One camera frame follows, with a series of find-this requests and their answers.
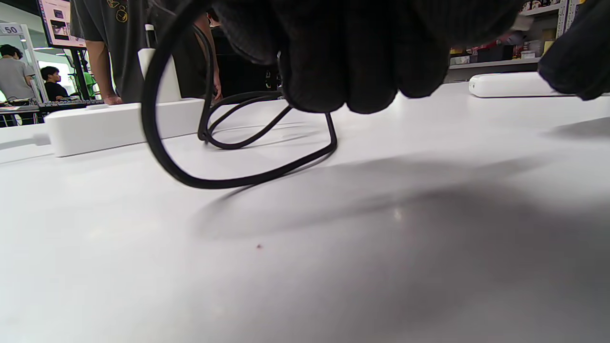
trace screen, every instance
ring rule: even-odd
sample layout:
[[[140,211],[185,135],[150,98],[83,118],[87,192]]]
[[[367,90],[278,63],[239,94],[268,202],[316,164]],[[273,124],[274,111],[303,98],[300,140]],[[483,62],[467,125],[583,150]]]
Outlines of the screen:
[[[49,46],[84,48],[85,40],[70,35],[70,0],[38,0]]]

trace green object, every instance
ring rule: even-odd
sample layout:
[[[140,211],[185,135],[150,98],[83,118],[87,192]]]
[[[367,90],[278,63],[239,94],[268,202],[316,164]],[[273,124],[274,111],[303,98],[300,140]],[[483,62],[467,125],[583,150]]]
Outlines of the green object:
[[[93,90],[93,85],[95,85],[97,82],[88,72],[84,72],[83,74],[85,75],[85,84],[87,85],[87,91],[89,92],[89,96],[94,98],[95,91]]]
[[[79,83],[78,78],[76,77],[76,74],[70,74],[72,76],[74,76],[74,80],[76,81],[76,85],[79,87],[79,89],[81,88],[81,84]],[[95,81],[95,78],[93,76],[91,76],[91,74],[89,74],[88,72],[83,72],[83,76],[85,77],[85,85],[87,86],[87,93],[89,93],[89,97],[91,99],[95,98],[95,91],[93,91],[93,85],[95,85],[97,82]]]

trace gloved hand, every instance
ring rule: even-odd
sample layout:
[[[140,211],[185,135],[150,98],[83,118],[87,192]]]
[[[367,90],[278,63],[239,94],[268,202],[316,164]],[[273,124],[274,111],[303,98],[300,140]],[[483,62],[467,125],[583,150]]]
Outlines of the gloved hand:
[[[299,110],[386,108],[400,90],[430,95],[450,46],[506,32],[523,0],[230,0],[213,5],[237,51],[273,64]]]
[[[610,92],[610,1],[587,0],[539,63],[555,90],[591,100]]]

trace white table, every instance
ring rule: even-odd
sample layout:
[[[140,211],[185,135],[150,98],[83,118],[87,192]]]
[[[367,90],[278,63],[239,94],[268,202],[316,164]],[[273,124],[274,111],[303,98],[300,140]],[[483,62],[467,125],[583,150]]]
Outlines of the white table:
[[[237,194],[178,184],[143,144],[0,151],[0,342],[607,341],[608,115],[607,98],[444,85],[380,114],[339,111],[330,160]],[[321,115],[294,112],[257,148],[166,145],[189,172],[227,178],[327,140]]]

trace man in gray shirt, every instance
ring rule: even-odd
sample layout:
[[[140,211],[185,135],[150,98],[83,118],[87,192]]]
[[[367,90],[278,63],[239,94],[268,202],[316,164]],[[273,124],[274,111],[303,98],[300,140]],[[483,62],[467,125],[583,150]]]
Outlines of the man in gray shirt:
[[[0,91],[7,100],[33,99],[32,76],[34,70],[20,61],[23,53],[12,45],[0,46]]]

